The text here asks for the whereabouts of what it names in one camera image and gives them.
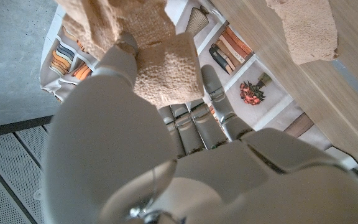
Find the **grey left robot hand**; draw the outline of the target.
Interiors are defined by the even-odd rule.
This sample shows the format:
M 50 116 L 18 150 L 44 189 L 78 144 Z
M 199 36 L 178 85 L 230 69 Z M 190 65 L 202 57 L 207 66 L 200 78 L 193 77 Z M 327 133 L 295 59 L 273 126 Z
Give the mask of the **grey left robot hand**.
M 276 129 L 178 158 L 155 106 L 134 91 L 122 34 L 52 119 L 46 223 L 358 223 L 358 182 L 335 158 Z

